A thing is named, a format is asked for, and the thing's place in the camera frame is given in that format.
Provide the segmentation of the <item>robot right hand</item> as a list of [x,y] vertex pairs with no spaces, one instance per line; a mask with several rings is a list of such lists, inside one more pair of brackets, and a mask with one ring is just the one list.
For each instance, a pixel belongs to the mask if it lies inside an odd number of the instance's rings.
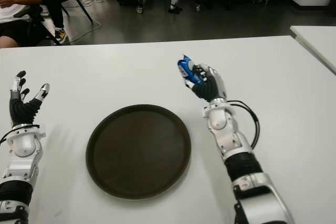
[[212,67],[199,64],[192,67],[192,74],[202,79],[202,82],[192,82],[185,79],[185,85],[196,94],[197,97],[212,103],[221,99],[227,101],[224,82],[220,74]]

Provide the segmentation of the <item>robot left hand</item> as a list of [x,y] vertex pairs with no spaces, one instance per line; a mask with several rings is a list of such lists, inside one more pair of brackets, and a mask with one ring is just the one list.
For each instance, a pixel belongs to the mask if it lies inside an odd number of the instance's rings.
[[44,83],[37,94],[31,100],[25,102],[26,96],[30,93],[29,88],[24,88],[25,75],[25,70],[20,71],[15,76],[12,88],[9,91],[9,113],[13,127],[21,124],[33,124],[35,116],[50,91],[50,85]]

